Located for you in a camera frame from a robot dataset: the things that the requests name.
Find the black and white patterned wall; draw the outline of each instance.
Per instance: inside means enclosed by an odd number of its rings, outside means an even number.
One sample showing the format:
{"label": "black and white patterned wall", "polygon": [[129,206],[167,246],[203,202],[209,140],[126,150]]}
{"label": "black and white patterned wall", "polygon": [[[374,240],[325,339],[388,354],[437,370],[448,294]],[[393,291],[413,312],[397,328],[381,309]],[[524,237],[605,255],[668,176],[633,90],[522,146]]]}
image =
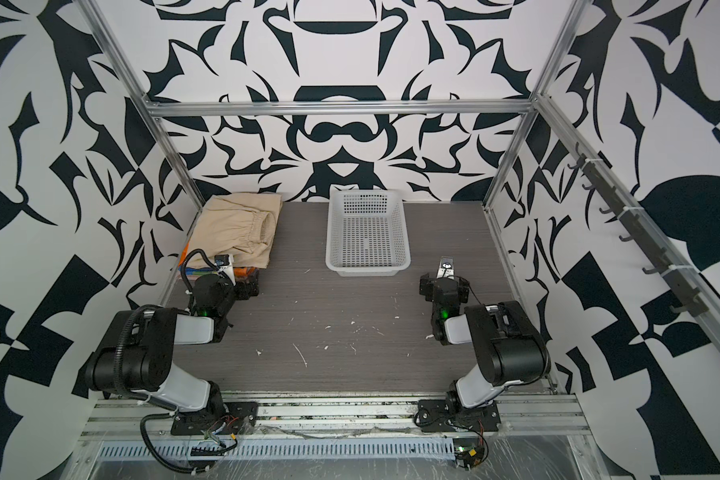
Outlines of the black and white patterned wall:
{"label": "black and white patterned wall", "polygon": [[[720,2],[596,0],[552,98],[720,294]],[[538,120],[494,206],[558,378],[614,478],[720,478],[720,354],[572,163]]]}
{"label": "black and white patterned wall", "polygon": [[0,0],[0,478],[70,454],[80,368],[159,299],[195,214],[77,6]]}
{"label": "black and white patterned wall", "polygon": [[170,118],[202,194],[271,191],[326,201],[331,190],[405,200],[482,200],[518,114]]}
{"label": "black and white patterned wall", "polygon": [[[154,101],[528,98],[570,0],[107,0]],[[517,115],[174,118],[201,191],[482,200]]]}

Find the white plastic basket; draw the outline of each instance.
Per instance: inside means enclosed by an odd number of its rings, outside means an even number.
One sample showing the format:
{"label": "white plastic basket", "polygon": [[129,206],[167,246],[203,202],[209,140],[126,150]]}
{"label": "white plastic basket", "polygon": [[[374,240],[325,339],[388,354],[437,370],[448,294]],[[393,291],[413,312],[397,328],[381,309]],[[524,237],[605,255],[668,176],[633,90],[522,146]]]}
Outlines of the white plastic basket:
{"label": "white plastic basket", "polygon": [[341,276],[391,276],[411,264],[400,197],[388,190],[334,190],[326,265]]}

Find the stack of clothes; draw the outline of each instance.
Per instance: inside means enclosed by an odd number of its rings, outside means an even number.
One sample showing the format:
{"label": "stack of clothes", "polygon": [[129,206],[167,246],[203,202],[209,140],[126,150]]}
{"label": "stack of clothes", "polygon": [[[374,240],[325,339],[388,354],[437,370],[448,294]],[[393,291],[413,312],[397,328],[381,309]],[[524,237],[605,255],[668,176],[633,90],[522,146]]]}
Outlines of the stack of clothes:
{"label": "stack of clothes", "polygon": [[[211,261],[215,255],[230,255],[235,277],[266,268],[281,208],[279,194],[214,195],[202,208],[180,262],[187,251],[200,248]],[[200,256],[186,266],[188,276],[211,272]]]}

